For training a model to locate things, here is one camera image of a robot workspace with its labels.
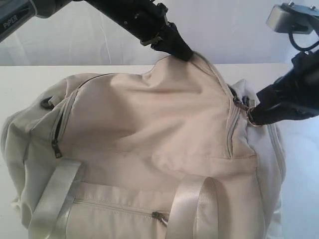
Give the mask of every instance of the white tabletop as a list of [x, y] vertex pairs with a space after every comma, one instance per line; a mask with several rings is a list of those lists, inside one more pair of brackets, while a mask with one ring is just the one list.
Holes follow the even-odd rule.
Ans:
[[[256, 90], [289, 70], [285, 64], [216, 65], [227, 83], [246, 79]], [[78, 73], [143, 73], [152, 66], [34, 66], [0, 67], [0, 124], [27, 107], [46, 88]], [[280, 123], [287, 153], [283, 186], [284, 233], [288, 239], [319, 239], [319, 118]], [[0, 238], [26, 239], [27, 231], [10, 208], [15, 190], [0, 159]]]

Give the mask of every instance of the cream fabric bag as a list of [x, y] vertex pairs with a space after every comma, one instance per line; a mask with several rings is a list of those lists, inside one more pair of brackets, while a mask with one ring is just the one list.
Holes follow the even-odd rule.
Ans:
[[281, 238], [278, 131], [233, 97], [198, 54], [48, 89], [1, 138], [29, 238]]

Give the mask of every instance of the white strap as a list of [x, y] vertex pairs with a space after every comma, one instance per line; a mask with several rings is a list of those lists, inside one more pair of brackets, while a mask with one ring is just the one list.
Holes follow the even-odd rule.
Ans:
[[63, 159], [58, 164], [32, 215], [29, 239], [50, 237], [80, 166], [81, 162], [69, 159]]
[[166, 239], [217, 239], [218, 205], [214, 179], [189, 175], [177, 189]]

